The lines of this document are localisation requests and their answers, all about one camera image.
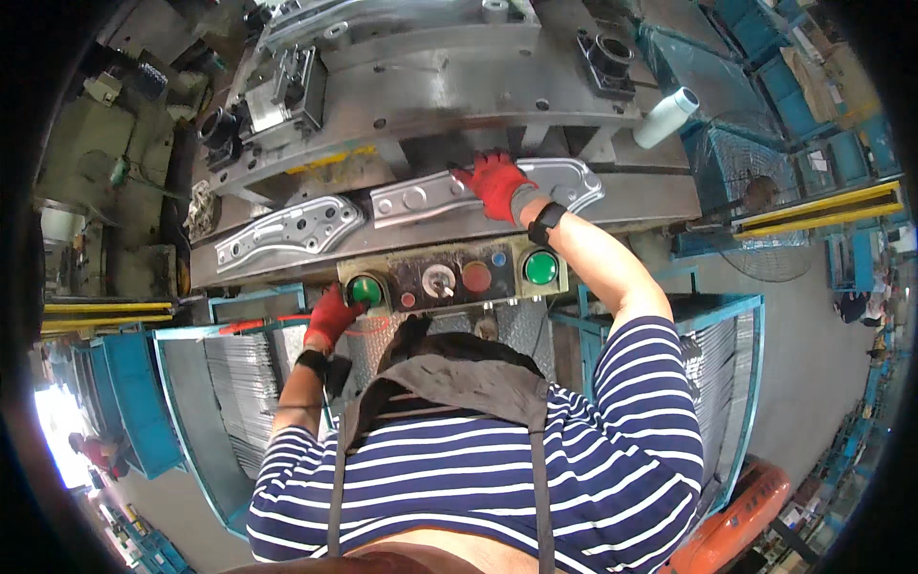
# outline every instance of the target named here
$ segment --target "red button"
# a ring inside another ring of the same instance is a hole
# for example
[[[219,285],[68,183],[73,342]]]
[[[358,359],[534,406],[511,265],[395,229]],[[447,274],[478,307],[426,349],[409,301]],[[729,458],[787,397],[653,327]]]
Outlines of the red button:
[[[491,272],[480,261],[466,264],[462,269],[462,284],[473,293],[484,293],[491,287]]]

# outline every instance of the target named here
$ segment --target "smart watch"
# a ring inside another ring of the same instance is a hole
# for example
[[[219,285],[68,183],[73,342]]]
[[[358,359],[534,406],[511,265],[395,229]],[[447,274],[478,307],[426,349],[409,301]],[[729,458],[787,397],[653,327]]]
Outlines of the smart watch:
[[[567,208],[553,201],[542,208],[539,215],[529,224],[529,241],[548,247],[548,230],[554,229],[565,213]]]

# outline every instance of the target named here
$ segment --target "red glove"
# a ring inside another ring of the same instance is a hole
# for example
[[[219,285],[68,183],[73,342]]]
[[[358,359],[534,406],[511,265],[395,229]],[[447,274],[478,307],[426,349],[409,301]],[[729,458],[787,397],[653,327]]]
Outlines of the red glove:
[[[489,152],[487,155],[476,153],[474,174],[464,169],[452,169],[450,173],[485,202],[485,217],[514,224],[516,222],[510,210],[513,192],[524,184],[535,186],[506,152]]]
[[[306,329],[303,340],[308,339],[311,334],[321,335],[329,345],[330,352],[335,348],[335,344],[348,325],[364,311],[366,311],[366,303],[357,303],[352,307],[346,306],[341,298],[341,287],[335,283],[322,295],[313,308],[309,327]]]

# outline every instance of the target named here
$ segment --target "striped shirt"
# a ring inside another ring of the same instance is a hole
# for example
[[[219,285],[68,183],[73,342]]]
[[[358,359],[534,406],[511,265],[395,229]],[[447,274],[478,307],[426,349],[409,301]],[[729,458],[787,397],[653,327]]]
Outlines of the striped shirt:
[[[552,385],[545,456],[555,564],[651,572],[677,547],[701,490],[702,452],[671,321],[616,331],[593,372],[597,403]],[[337,434],[291,426],[270,444],[248,533],[262,561],[324,557]],[[393,397],[349,452],[341,552],[419,526],[484,535],[538,555],[527,429]]]

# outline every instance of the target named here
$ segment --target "factory floor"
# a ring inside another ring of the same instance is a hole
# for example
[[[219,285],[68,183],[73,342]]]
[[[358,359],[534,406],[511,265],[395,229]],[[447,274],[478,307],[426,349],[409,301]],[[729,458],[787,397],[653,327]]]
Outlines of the factory floor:
[[[765,295],[765,363],[749,451],[784,468],[795,487],[862,395],[865,352],[874,336],[873,329],[844,325],[834,314],[823,245],[803,249],[811,251],[812,268],[787,283],[746,277],[719,255],[666,264],[697,265],[702,292]],[[682,292],[690,289],[688,281],[675,276],[661,283],[667,291]],[[195,571],[252,563],[248,545],[219,526],[192,475],[172,469],[148,481],[131,474],[115,488],[172,540]]]

